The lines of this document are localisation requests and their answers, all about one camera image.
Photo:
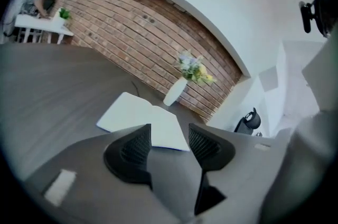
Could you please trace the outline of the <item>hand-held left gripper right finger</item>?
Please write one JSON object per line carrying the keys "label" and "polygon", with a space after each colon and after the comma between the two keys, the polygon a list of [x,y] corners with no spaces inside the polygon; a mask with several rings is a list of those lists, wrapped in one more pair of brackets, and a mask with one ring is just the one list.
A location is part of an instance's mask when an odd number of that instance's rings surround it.
{"label": "hand-held left gripper right finger", "polygon": [[289,128],[264,138],[190,124],[189,146],[202,175],[189,224],[260,224],[290,136]]}

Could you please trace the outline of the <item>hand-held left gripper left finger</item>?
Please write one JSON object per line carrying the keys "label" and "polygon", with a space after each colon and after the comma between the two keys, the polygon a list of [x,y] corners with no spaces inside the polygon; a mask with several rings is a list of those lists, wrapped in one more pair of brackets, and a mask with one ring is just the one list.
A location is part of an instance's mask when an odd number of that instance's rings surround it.
{"label": "hand-held left gripper left finger", "polygon": [[179,224],[153,193],[151,125],[76,142],[24,185],[59,224]]}

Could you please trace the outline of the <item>blue book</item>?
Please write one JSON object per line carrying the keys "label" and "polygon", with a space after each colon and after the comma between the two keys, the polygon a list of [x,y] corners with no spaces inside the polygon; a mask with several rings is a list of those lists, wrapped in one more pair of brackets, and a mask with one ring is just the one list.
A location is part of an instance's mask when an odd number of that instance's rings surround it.
{"label": "blue book", "polygon": [[108,132],[151,124],[151,145],[190,151],[177,117],[147,100],[123,92],[97,121]]}

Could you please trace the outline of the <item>black mesh office chair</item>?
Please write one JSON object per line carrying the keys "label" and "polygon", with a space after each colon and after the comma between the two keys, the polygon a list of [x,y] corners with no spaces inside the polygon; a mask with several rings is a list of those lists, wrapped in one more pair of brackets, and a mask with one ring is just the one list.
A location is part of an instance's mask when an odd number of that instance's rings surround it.
{"label": "black mesh office chair", "polygon": [[256,108],[254,107],[253,110],[247,113],[244,117],[242,117],[234,132],[246,135],[252,135],[254,130],[258,129],[261,125],[261,118],[257,113]]}

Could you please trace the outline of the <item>dark wooden table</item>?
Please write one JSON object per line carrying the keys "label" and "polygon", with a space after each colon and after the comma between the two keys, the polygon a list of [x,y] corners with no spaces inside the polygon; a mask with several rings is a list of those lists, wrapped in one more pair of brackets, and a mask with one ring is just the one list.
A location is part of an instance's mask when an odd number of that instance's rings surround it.
{"label": "dark wooden table", "polygon": [[69,145],[105,131],[96,122],[122,92],[162,95],[89,48],[0,45],[0,148],[25,183]]}

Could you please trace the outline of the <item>white ceramic vase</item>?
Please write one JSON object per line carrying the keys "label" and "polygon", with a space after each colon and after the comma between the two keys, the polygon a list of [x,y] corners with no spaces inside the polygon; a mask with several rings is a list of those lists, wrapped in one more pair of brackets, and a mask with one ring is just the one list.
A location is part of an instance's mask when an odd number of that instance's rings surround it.
{"label": "white ceramic vase", "polygon": [[166,94],[163,104],[171,106],[184,91],[188,81],[184,77],[180,77],[169,89]]}

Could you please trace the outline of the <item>artificial flower bouquet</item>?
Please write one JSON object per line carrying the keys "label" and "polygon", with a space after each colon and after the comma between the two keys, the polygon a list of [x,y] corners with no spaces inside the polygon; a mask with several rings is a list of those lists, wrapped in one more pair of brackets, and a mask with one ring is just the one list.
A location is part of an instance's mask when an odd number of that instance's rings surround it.
{"label": "artificial flower bouquet", "polygon": [[194,57],[190,50],[185,50],[178,54],[176,66],[187,81],[212,84],[216,79],[208,73],[203,59],[202,55]]}

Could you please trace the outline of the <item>small white table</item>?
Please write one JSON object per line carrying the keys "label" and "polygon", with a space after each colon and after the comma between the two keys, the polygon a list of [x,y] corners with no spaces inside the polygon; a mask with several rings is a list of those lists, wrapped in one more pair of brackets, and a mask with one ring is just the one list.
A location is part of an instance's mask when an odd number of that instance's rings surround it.
{"label": "small white table", "polygon": [[74,36],[65,27],[65,19],[61,18],[59,14],[50,19],[19,14],[15,20],[15,27],[19,28],[17,40],[22,43],[28,43],[30,36],[33,43],[41,42],[43,32],[48,34],[47,43],[51,43],[52,33],[59,35],[57,44],[61,44],[65,36]]}

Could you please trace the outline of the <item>small green potted plant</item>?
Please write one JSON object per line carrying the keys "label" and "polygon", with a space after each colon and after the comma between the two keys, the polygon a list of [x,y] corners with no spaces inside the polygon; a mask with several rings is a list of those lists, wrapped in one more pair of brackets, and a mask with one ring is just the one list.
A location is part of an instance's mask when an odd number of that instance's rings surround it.
{"label": "small green potted plant", "polygon": [[65,25],[66,21],[68,19],[70,19],[70,17],[71,17],[70,11],[67,10],[66,8],[61,7],[56,11],[56,13],[55,13],[55,15],[52,19],[52,23],[56,27],[63,27]]}

